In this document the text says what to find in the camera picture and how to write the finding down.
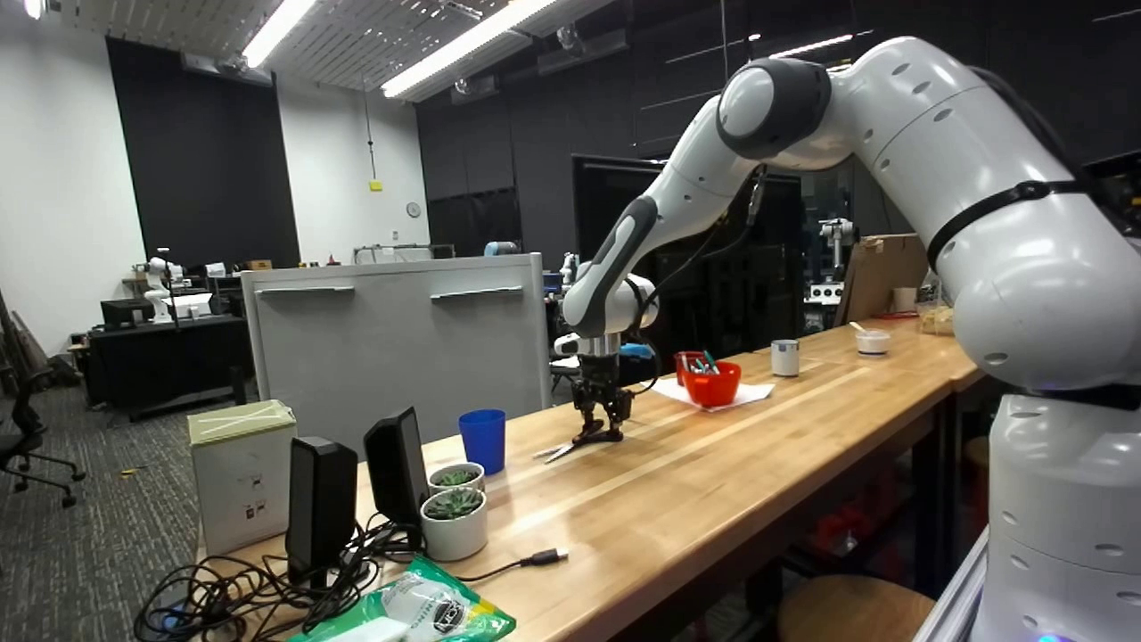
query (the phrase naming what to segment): cardboard box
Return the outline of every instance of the cardboard box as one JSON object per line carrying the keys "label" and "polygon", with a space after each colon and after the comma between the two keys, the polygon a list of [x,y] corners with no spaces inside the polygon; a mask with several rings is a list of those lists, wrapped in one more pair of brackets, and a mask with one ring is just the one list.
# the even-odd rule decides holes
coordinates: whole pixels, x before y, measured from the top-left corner
{"label": "cardboard box", "polygon": [[288,442],[298,416],[263,398],[186,415],[205,551],[233,551],[288,526]]}

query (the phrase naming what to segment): black wall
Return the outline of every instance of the black wall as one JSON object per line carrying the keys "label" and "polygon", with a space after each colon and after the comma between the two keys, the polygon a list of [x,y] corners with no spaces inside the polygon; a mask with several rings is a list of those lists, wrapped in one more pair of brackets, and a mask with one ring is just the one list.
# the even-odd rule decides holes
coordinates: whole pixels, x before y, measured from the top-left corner
{"label": "black wall", "polygon": [[275,87],[182,68],[180,52],[106,38],[145,255],[298,265]]}
{"label": "black wall", "polygon": [[[1095,24],[1095,15],[1136,0],[729,0],[729,44],[750,33],[809,38],[809,33],[875,29],[870,44],[898,33],[925,34],[961,60],[1006,75],[1069,142],[1078,160],[1141,150],[1141,18]],[[676,146],[703,96],[717,91],[723,68],[737,68],[750,47],[687,58],[721,44],[721,10],[706,0],[670,0],[670,15],[640,24],[629,50],[536,75],[536,52],[501,68],[501,91],[454,106],[422,106],[422,152],[427,199],[483,189],[519,189],[523,246],[558,266],[575,248],[570,156],[658,156]]]}

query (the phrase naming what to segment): blue cup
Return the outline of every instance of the blue cup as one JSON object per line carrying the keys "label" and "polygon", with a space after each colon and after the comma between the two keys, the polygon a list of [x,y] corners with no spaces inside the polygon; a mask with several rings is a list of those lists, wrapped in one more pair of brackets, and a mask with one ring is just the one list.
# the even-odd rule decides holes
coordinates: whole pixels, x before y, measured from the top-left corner
{"label": "blue cup", "polygon": [[502,449],[507,449],[507,415],[502,409],[468,409],[459,415],[459,436],[468,460],[483,463],[485,475],[502,469]]}

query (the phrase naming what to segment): desk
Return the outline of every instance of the desk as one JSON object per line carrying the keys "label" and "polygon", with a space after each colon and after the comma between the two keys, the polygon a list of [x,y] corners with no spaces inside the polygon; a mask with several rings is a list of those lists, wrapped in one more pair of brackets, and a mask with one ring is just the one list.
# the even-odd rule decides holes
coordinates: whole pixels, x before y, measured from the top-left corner
{"label": "desk", "polygon": [[188,392],[224,389],[242,398],[251,378],[245,320],[216,315],[91,335],[91,403],[145,415]]}
{"label": "desk", "polygon": [[[561,566],[513,570],[478,588],[520,619],[513,639],[659,639],[659,619],[802,538],[813,503],[835,480],[943,442],[943,408],[981,371],[944,335],[913,323],[892,323],[892,335],[892,355],[855,355],[853,328],[809,335],[799,378],[783,378],[775,398],[750,408],[698,415],[658,392],[640,396],[626,442],[561,463],[536,456],[578,433],[575,408],[512,419],[507,469],[489,480],[489,549],[454,570],[478,575],[569,544]],[[742,380],[775,380],[767,348],[734,359]],[[459,460],[464,447],[439,437],[426,453],[433,468]]]}

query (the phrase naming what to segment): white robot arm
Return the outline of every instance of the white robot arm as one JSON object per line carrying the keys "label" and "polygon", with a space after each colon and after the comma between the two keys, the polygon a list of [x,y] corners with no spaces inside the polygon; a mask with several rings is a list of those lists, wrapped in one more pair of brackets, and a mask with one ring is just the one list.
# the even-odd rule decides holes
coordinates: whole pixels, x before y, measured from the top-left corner
{"label": "white robot arm", "polygon": [[658,299],[629,276],[634,259],[711,229],[755,164],[818,170],[850,152],[922,230],[963,348],[1034,392],[993,427],[1001,520],[973,639],[1136,639],[1137,419],[1044,396],[1137,386],[1141,255],[1017,109],[925,38],[889,38],[841,71],[752,60],[697,115],[564,299],[582,335],[578,447],[616,442],[630,409],[616,335],[652,320]]}

